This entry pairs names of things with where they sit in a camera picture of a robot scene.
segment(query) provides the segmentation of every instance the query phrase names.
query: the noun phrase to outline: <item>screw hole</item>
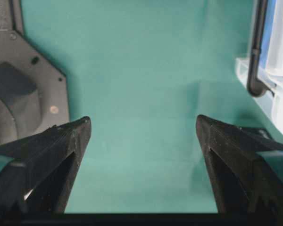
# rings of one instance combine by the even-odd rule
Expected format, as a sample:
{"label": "screw hole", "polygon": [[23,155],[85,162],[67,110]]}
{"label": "screw hole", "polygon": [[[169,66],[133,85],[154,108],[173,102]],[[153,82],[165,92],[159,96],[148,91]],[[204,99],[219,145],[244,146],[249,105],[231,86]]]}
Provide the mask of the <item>screw hole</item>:
{"label": "screw hole", "polygon": [[39,60],[40,60],[40,59],[35,56],[35,57],[32,59],[32,61],[31,61],[32,65],[36,65],[36,64],[39,62]]}

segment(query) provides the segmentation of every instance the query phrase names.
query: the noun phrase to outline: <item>transparent plastic box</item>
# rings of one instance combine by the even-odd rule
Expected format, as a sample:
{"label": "transparent plastic box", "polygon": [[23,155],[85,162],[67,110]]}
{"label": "transparent plastic box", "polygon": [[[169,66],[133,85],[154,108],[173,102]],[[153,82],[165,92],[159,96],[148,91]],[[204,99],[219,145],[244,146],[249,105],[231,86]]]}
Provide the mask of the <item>transparent plastic box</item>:
{"label": "transparent plastic box", "polygon": [[[256,13],[254,2],[253,14]],[[253,29],[255,16],[252,19]],[[237,58],[235,72],[240,82],[246,87],[250,47],[246,58]],[[261,45],[257,78],[263,81],[269,90],[261,97],[254,97],[262,111],[283,134],[283,0],[270,0],[266,10],[264,33]]]}

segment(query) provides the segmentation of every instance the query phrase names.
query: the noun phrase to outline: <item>teal backdrop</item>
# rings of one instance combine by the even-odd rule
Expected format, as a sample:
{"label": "teal backdrop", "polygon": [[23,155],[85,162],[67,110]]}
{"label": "teal backdrop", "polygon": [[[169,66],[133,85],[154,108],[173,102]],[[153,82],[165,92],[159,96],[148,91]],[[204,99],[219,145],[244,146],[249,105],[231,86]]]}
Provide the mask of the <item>teal backdrop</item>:
{"label": "teal backdrop", "polygon": [[68,81],[92,138],[67,212],[216,212],[205,114],[283,136],[234,73],[251,0],[22,0],[25,36]]}

